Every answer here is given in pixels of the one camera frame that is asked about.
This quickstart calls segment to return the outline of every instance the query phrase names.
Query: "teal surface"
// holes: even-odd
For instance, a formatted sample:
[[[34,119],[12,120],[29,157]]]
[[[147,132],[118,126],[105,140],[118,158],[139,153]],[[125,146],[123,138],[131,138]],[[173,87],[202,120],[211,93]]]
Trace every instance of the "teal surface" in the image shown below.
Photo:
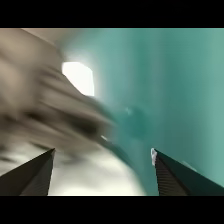
[[[224,186],[223,29],[86,29],[62,46],[93,70],[111,138],[149,195],[152,147]]]

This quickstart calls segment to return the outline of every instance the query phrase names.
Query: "blurry brown fabric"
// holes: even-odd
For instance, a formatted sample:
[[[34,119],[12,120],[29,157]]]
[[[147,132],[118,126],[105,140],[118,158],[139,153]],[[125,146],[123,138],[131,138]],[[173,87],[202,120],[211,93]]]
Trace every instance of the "blurry brown fabric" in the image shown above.
[[[61,73],[56,47],[0,29],[0,145],[27,141],[72,153],[91,149],[109,120]]]

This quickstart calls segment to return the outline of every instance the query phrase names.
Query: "teal wall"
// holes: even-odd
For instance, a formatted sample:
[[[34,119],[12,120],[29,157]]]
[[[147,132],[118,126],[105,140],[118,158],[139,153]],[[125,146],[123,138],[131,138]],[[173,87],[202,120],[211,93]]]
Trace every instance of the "teal wall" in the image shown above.
[[[155,147],[224,186],[224,30],[86,29],[63,48],[94,72],[111,138],[157,195]]]

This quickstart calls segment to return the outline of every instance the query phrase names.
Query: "bright white light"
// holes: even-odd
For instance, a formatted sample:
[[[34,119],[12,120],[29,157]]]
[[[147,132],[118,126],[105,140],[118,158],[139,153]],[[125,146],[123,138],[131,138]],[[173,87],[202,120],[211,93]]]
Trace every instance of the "bright white light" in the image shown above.
[[[84,95],[94,96],[93,72],[80,62],[65,62],[62,73]]]

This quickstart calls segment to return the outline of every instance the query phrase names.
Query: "teal background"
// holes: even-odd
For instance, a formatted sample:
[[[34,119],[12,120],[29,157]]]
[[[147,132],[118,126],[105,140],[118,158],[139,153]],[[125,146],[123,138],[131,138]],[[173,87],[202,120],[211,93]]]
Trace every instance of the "teal background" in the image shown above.
[[[91,28],[61,46],[93,70],[117,122],[111,139],[148,195],[152,147],[224,186],[223,29]]]

